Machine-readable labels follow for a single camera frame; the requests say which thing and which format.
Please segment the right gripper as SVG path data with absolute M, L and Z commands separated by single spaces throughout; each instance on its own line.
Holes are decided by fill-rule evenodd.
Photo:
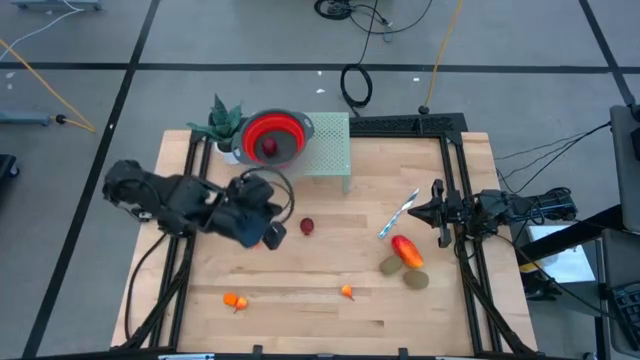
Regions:
M 431 187 L 432 199 L 422 205 L 408 210 L 410 216 L 432 225 L 439 231 L 438 247 L 447 248 L 452 243 L 449 225 L 465 225 L 470 220 L 470 206 L 467 205 L 458 190 L 453 190 L 444 197 L 444 182 L 436 179 Z M 432 211 L 435 215 L 416 214 Z

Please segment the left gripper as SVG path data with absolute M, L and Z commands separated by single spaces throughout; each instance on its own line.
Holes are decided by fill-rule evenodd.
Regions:
M 275 220 L 284 207 L 271 201 L 274 195 L 271 184 L 255 174 L 233 178 L 214 210 L 217 232 L 245 248 L 262 242 L 269 250 L 276 250 L 287 230 L 283 220 Z

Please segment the red orange mango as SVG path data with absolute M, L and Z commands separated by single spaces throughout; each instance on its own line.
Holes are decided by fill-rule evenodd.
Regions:
M 391 239 L 391 246 L 394 253 L 402 262 L 413 269 L 422 268 L 424 260 L 415 244 L 403 235 L 396 235 Z

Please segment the brown green kiwi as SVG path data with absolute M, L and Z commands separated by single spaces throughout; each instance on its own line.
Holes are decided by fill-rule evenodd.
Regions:
M 402 276 L 402 280 L 405 285 L 412 290 L 425 289 L 428 287 L 430 282 L 429 276 L 425 272 L 418 270 L 407 271 Z
M 399 256 L 392 255 L 379 264 L 379 271 L 385 276 L 391 276 L 398 272 L 403 265 L 403 260 Z

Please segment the white plant pot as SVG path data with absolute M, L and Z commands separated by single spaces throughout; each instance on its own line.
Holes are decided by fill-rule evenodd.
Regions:
M 232 151 L 225 152 L 220 149 L 219 144 L 214 144 L 215 151 L 223 158 L 224 162 L 229 165 L 239 164 L 238 159 L 235 157 Z

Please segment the red grey collapsible colander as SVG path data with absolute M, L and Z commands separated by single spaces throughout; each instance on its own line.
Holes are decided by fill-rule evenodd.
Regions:
M 232 152 L 246 165 L 284 168 L 304 152 L 314 133 L 314 124 L 306 114 L 268 109 L 245 119 L 233 137 Z M 278 144 L 278 152 L 273 157 L 265 156 L 262 151 L 261 144 L 268 137 Z

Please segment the green snake plant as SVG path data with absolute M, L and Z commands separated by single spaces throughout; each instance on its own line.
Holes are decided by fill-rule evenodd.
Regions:
M 224 102 L 214 95 L 214 104 L 210 108 L 206 124 L 187 123 L 187 126 L 214 140 L 218 148 L 225 153 L 231 151 L 232 140 L 242 123 L 242 103 L 228 109 Z

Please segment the pale green perforated shelf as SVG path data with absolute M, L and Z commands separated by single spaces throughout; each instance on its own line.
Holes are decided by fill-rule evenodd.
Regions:
M 305 113 L 314 124 L 315 133 L 304 152 L 284 168 L 290 177 L 336 176 L 342 179 L 342 191 L 351 185 L 350 119 L 346 112 Z

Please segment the white box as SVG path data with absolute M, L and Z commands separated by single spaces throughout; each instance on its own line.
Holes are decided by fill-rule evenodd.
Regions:
M 527 234 L 532 242 L 568 228 L 568 225 L 531 225 Z M 559 283 L 594 282 L 595 276 L 582 245 L 543 258 L 543 269 Z

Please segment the grey desk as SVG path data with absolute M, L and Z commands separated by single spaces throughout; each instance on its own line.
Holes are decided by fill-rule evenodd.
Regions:
M 640 282 L 640 235 L 615 230 L 602 232 L 604 265 L 604 296 L 610 319 L 610 343 L 621 354 L 640 360 L 640 351 L 634 351 L 621 327 L 614 310 L 611 289 L 628 283 Z

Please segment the black keyboard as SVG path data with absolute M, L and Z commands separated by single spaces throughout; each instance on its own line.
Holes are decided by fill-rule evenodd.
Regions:
M 630 347 L 640 351 L 640 282 L 611 289 L 614 310 Z

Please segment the grey stand foot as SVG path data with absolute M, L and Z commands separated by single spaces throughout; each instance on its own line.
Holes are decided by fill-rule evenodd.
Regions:
M 10 3 L 23 10 L 35 8 L 53 10 L 57 7 L 71 10 L 100 11 L 102 9 L 100 0 L 10 0 Z
M 49 126 L 51 117 L 45 112 L 0 110 L 0 124 Z

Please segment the black caster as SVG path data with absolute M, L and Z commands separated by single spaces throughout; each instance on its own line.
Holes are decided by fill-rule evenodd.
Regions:
M 13 178 L 20 174 L 14 155 L 0 154 L 0 180 Z

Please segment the black aluminium table frame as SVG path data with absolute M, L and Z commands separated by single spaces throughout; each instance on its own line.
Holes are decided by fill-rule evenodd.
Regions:
M 246 249 L 215 234 L 200 234 L 182 302 L 171 302 L 156 339 L 181 352 L 265 354 L 470 356 L 491 349 L 488 320 L 471 328 L 460 266 L 451 248 L 439 248 L 438 233 L 401 214 L 384 239 L 378 233 L 416 189 L 430 198 L 444 174 L 439 135 L 462 134 L 471 187 L 497 184 L 489 140 L 465 131 L 459 115 L 359 118 L 351 122 L 351 185 L 336 177 L 302 177 L 287 235 L 276 250 Z M 300 230 L 303 218 L 313 232 Z M 379 264 L 396 255 L 391 239 L 403 235 L 421 253 L 424 266 L 405 264 L 391 276 Z M 427 288 L 412 290 L 402 280 L 425 272 Z M 341 294 L 349 285 L 354 300 Z M 225 293 L 248 300 L 238 312 Z

